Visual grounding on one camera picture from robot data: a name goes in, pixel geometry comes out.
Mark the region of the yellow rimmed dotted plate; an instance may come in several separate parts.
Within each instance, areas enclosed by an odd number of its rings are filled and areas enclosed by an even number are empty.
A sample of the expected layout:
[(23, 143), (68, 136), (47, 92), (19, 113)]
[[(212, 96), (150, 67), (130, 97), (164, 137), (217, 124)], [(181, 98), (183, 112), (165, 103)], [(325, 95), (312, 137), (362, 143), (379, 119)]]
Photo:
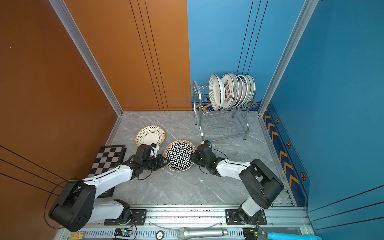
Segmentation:
[(140, 145), (161, 145), (166, 138), (165, 130), (160, 126), (147, 126), (142, 128), (137, 134), (135, 138), (135, 143), (137, 146)]

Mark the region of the white deep plate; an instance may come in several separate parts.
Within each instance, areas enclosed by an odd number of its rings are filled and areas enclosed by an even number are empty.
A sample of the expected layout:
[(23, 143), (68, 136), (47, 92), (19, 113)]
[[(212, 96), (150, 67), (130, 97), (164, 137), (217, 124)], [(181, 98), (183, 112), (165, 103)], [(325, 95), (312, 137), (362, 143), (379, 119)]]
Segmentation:
[(209, 97), (213, 109), (215, 111), (220, 110), (225, 100), (225, 87), (221, 78), (216, 74), (210, 76)]

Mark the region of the silver wire dish rack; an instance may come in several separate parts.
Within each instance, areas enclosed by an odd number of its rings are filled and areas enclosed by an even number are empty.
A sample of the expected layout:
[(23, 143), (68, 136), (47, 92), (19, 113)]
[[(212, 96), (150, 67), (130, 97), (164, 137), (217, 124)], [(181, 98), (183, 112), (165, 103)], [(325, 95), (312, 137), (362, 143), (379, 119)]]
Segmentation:
[(236, 137), (245, 141), (250, 131), (248, 121), (251, 111), (258, 111), (260, 103), (251, 101), (245, 107), (215, 111), (209, 99), (209, 86), (193, 82), (193, 111), (195, 125), (200, 131), (202, 142), (216, 142)]

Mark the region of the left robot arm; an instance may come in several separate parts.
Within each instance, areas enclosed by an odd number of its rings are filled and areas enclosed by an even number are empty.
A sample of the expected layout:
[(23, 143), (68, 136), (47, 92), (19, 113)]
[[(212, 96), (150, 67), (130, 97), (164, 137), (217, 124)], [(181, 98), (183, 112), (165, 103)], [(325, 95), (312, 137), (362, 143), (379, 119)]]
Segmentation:
[(103, 220), (115, 220), (119, 225), (132, 222), (130, 204), (119, 199), (97, 203), (96, 199), (117, 185), (138, 179), (143, 171), (154, 172), (169, 164), (169, 159), (158, 154), (159, 148), (156, 144), (140, 145), (136, 154), (112, 170), (67, 181), (47, 216), (71, 232)]

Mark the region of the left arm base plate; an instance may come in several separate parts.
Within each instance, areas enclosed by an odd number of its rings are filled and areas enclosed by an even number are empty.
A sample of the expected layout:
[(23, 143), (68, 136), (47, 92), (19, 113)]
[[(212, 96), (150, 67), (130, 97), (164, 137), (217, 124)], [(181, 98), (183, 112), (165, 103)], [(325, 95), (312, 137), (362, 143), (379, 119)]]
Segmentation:
[(105, 226), (143, 226), (147, 217), (147, 210), (145, 209), (131, 209), (129, 218), (125, 220), (108, 219), (104, 221)]

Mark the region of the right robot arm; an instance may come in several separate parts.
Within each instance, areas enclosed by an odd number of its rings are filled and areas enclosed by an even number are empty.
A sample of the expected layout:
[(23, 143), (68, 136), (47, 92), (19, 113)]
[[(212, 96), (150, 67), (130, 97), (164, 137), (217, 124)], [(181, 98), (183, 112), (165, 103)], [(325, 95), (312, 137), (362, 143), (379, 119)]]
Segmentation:
[(249, 196), (239, 206), (238, 216), (245, 225), (256, 222), (261, 211), (271, 207), (285, 188), (282, 181), (260, 159), (239, 163), (219, 158), (213, 153), (209, 141), (198, 146), (191, 154), (191, 161), (207, 169), (210, 175), (228, 177), (243, 183)]

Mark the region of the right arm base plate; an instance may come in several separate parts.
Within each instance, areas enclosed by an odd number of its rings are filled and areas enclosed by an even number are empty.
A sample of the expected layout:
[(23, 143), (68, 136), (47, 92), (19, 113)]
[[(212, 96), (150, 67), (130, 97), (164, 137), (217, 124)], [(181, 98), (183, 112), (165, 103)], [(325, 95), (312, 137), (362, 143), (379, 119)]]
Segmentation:
[(267, 225), (267, 217), (264, 210), (259, 210), (253, 216), (248, 216), (243, 210), (226, 209), (227, 225)]

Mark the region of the white red patterned plate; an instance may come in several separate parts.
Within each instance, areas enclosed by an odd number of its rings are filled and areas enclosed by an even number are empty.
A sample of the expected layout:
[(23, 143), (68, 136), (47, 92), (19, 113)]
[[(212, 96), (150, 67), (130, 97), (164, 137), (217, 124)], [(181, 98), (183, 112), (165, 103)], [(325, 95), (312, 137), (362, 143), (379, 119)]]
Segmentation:
[(239, 81), (234, 73), (227, 73), (221, 77), (225, 89), (224, 103), (222, 109), (230, 109), (235, 106), (239, 94)]

